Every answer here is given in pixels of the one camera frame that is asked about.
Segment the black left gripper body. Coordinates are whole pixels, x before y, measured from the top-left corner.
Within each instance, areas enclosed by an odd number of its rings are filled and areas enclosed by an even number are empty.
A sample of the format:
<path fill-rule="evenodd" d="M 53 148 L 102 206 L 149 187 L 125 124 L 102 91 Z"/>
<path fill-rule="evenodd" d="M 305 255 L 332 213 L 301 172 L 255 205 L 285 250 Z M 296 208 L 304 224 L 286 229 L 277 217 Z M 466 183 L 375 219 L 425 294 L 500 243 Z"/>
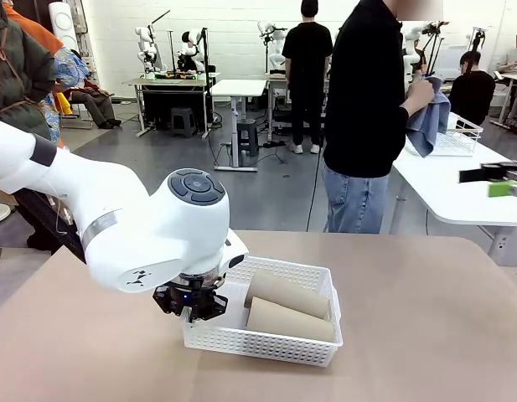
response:
<path fill-rule="evenodd" d="M 153 300 L 166 314 L 182 315 L 185 308 L 190 310 L 189 322 L 208 321 L 225 314 L 228 298 L 217 294 L 225 283 L 218 276 L 211 283 L 204 279 L 191 279 L 187 285 L 168 282 L 153 293 Z"/>

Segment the person's right hand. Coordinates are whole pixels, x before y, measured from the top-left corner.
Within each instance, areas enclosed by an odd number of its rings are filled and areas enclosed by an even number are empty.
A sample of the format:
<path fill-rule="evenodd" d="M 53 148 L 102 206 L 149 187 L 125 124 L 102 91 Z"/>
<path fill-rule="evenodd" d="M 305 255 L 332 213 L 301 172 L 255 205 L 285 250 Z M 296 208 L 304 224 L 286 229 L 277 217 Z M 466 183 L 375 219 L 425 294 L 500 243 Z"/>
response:
<path fill-rule="evenodd" d="M 427 107 L 433 100 L 434 89 L 429 80 L 414 80 L 407 91 L 407 98 L 402 107 L 409 116 Z"/>

